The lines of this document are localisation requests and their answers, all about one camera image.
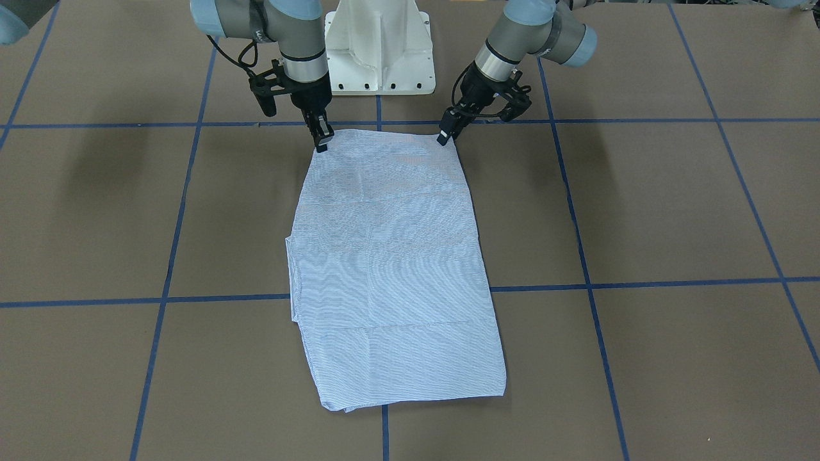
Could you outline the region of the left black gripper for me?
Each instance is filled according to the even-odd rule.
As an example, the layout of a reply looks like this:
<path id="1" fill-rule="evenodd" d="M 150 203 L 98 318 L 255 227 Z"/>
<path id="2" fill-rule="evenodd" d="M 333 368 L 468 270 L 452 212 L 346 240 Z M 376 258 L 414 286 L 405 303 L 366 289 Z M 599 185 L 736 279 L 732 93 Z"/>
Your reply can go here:
<path id="1" fill-rule="evenodd" d="M 463 129 L 477 118 L 498 118 L 510 122 L 520 117 L 531 106 L 529 85 L 521 86 L 523 73 L 513 67 L 502 73 L 501 81 L 494 81 L 484 75 L 477 64 L 472 62 L 463 70 L 452 90 L 452 107 L 445 110 L 439 123 L 437 143 L 441 146 L 456 140 Z M 496 113 L 485 113 L 496 99 L 503 99 L 505 105 Z"/>

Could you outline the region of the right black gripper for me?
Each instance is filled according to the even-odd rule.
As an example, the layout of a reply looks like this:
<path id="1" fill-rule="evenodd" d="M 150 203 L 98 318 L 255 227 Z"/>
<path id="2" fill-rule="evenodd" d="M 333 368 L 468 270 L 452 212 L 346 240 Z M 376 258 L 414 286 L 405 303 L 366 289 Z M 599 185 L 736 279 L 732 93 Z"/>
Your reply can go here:
<path id="1" fill-rule="evenodd" d="M 326 115 L 326 108 L 332 100 L 328 71 L 317 81 L 298 82 L 287 76 L 279 60 L 273 60 L 272 68 L 260 74 L 249 70 L 249 88 L 267 117 L 274 117 L 277 113 L 275 97 L 289 95 L 293 105 L 302 111 L 317 154 L 327 151 L 334 138 L 334 129 Z"/>

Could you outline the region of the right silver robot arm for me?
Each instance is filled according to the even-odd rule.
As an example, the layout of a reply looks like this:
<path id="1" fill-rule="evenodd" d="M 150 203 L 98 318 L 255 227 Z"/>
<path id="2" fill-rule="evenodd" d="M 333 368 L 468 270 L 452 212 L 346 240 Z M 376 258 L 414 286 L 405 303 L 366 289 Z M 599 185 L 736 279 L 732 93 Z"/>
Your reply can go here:
<path id="1" fill-rule="evenodd" d="M 316 151 L 325 152 L 334 129 L 326 115 L 332 90 L 320 2 L 191 1 L 190 12 L 211 46 L 246 73 L 263 114 L 275 117 L 275 98 L 289 95 L 302 113 Z M 272 60 L 269 70 L 257 72 L 257 59 L 231 58 L 217 44 L 218 37 L 247 39 L 243 54 L 257 53 L 260 44 L 276 43 L 281 58 Z"/>

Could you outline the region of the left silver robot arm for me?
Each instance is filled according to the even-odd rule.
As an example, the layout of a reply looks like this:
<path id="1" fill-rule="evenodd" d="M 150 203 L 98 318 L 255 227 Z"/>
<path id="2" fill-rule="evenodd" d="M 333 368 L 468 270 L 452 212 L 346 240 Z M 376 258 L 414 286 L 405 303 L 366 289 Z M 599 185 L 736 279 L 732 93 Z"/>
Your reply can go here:
<path id="1" fill-rule="evenodd" d="M 589 1 L 509 1 L 492 32 L 454 82 L 450 105 L 439 123 L 439 144 L 457 139 L 478 120 L 512 122 L 530 108 L 530 87 L 519 85 L 520 61 L 530 54 L 565 67 L 591 60 L 598 35 L 579 22 L 574 11 Z"/>

